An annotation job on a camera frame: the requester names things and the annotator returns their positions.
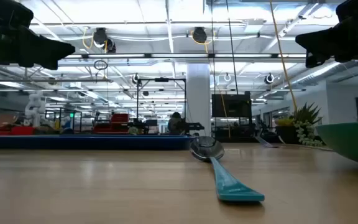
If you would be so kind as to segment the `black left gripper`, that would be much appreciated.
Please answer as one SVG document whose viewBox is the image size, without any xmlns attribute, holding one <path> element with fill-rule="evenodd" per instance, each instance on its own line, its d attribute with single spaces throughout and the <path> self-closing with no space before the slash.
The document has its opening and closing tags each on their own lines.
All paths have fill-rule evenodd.
<svg viewBox="0 0 358 224">
<path fill-rule="evenodd" d="M 15 0 L 0 0 L 0 65 L 16 63 L 26 68 L 40 65 L 56 70 L 57 60 L 75 53 L 73 45 L 31 31 L 33 17 L 30 9 Z M 48 58 L 42 58 L 40 51 Z"/>
</svg>

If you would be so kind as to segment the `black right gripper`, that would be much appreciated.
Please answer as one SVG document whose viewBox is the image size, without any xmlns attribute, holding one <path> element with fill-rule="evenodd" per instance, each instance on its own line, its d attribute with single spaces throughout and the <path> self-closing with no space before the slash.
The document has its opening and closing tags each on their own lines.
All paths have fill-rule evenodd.
<svg viewBox="0 0 358 224">
<path fill-rule="evenodd" d="M 300 34 L 295 42 L 306 49 L 306 68 L 326 61 L 358 61 L 358 0 L 345 0 L 336 8 L 339 23 L 317 32 Z"/>
</svg>

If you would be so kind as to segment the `green round plate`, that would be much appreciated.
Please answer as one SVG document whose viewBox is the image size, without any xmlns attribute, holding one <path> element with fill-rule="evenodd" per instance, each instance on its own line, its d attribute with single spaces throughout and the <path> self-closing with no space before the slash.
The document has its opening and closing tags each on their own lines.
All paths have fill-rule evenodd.
<svg viewBox="0 0 358 224">
<path fill-rule="evenodd" d="M 358 122 L 316 127 L 323 142 L 339 155 L 358 162 Z"/>
</svg>

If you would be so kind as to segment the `fork with teal handle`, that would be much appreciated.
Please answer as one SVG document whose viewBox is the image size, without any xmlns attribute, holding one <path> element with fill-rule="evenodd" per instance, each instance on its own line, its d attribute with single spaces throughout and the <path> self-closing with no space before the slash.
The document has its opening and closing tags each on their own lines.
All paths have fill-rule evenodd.
<svg viewBox="0 0 358 224">
<path fill-rule="evenodd" d="M 264 139 L 264 137 L 267 137 L 268 140 L 273 140 L 274 145 L 271 142 L 268 142 L 266 139 Z M 254 139 L 256 141 L 258 141 L 259 143 L 261 143 L 261 145 L 263 145 L 264 147 L 268 147 L 268 148 L 278 148 L 278 146 L 276 146 L 276 143 L 280 143 L 283 145 L 287 145 L 286 142 L 276 133 L 273 132 L 267 132 L 267 135 L 264 134 L 264 132 L 262 130 L 256 130 L 255 134 L 254 134 Z M 328 152 L 333 152 L 332 149 L 326 148 L 326 147 L 318 147 L 318 146 L 307 146 L 307 145 L 301 145 L 302 147 L 305 148 L 310 148 L 310 149 L 316 149 L 319 151 L 328 151 Z"/>
</svg>

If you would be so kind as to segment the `spoon with teal handle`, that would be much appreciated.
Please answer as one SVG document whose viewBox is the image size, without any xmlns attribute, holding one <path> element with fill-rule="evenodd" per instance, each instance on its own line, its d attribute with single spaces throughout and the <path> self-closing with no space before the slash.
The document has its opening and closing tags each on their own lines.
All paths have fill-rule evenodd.
<svg viewBox="0 0 358 224">
<path fill-rule="evenodd" d="M 236 179 L 219 160 L 224 156 L 223 145 L 210 136 L 197 136 L 190 144 L 192 155 L 203 162 L 210 162 L 214 171 L 216 193 L 223 202 L 263 202 L 265 195 Z"/>
</svg>

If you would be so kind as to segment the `blue plastic tray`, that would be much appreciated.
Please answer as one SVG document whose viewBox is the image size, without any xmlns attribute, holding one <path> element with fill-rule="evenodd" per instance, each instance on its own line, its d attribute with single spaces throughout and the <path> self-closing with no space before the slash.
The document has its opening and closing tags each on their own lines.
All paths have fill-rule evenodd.
<svg viewBox="0 0 358 224">
<path fill-rule="evenodd" d="M 187 150 L 193 137 L 179 135 L 28 135 L 0 136 L 0 149 Z"/>
</svg>

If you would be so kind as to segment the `potted succulent plant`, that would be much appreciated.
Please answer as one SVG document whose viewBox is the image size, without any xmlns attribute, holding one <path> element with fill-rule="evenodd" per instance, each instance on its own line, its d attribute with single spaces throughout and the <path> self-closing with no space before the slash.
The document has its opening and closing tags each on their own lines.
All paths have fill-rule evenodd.
<svg viewBox="0 0 358 224">
<path fill-rule="evenodd" d="M 305 103 L 289 118 L 276 120 L 275 132 L 285 144 L 322 146 L 323 142 L 315 135 L 315 125 L 322 120 L 319 111 L 317 105 Z"/>
</svg>

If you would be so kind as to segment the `red plastic bin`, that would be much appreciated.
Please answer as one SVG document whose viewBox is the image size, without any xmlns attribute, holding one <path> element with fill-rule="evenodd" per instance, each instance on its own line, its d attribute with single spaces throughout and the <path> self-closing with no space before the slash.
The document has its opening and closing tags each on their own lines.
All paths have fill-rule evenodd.
<svg viewBox="0 0 358 224">
<path fill-rule="evenodd" d="M 10 135 L 14 136 L 28 136 L 34 135 L 35 128 L 32 126 L 14 126 L 11 128 Z"/>
</svg>

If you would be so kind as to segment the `red tool chest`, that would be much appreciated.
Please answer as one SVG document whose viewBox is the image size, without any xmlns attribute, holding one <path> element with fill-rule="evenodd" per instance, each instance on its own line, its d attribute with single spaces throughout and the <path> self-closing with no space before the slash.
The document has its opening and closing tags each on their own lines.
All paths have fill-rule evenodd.
<svg viewBox="0 0 358 224">
<path fill-rule="evenodd" d="M 129 134 L 129 114 L 115 113 L 110 119 L 96 120 L 93 134 Z"/>
</svg>

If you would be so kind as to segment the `black monitor screen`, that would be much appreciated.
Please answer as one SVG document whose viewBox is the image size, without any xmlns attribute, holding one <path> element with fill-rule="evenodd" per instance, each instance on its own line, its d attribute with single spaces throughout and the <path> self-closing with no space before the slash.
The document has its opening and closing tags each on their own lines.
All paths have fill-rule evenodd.
<svg viewBox="0 0 358 224">
<path fill-rule="evenodd" d="M 250 92 L 240 95 L 212 94 L 211 109 L 214 118 L 251 118 L 252 101 Z"/>
</svg>

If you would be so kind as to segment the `white square pillar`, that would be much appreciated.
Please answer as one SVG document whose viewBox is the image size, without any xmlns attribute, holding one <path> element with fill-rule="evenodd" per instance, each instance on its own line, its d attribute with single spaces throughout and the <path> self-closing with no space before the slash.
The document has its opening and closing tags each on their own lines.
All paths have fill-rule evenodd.
<svg viewBox="0 0 358 224">
<path fill-rule="evenodd" d="M 210 69 L 207 63 L 189 63 L 186 73 L 186 121 L 200 123 L 204 130 L 191 131 L 211 135 Z"/>
</svg>

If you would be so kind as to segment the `long ceiling light strip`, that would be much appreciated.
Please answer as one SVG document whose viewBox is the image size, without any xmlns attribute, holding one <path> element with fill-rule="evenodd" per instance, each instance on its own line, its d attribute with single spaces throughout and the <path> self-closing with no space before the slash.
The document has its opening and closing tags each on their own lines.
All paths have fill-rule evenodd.
<svg viewBox="0 0 358 224">
<path fill-rule="evenodd" d="M 306 54 L 73 54 L 64 59 L 113 58 L 305 58 Z"/>
</svg>

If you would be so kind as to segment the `person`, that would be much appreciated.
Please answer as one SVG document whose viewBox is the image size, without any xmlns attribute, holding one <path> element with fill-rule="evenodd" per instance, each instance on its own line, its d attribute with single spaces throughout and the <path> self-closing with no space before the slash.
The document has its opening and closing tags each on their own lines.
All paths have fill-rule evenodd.
<svg viewBox="0 0 358 224">
<path fill-rule="evenodd" d="M 168 133 L 171 135 L 183 135 L 185 132 L 185 120 L 179 112 L 174 112 L 168 121 Z"/>
</svg>

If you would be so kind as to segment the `tall black frame stand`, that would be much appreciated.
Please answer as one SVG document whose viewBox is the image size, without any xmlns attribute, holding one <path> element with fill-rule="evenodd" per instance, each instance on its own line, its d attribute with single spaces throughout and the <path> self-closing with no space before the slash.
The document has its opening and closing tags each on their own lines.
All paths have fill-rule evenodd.
<svg viewBox="0 0 358 224">
<path fill-rule="evenodd" d="M 177 81 L 182 81 L 184 87 L 179 85 Z M 183 107 L 184 110 L 187 107 L 187 92 L 186 92 L 186 78 L 165 78 L 165 77 L 157 77 L 157 78 L 138 78 L 136 81 L 136 121 L 139 120 L 139 92 L 146 87 L 149 82 L 159 82 L 159 83 L 166 83 L 166 82 L 174 82 L 177 84 L 181 90 L 184 92 Z"/>
</svg>

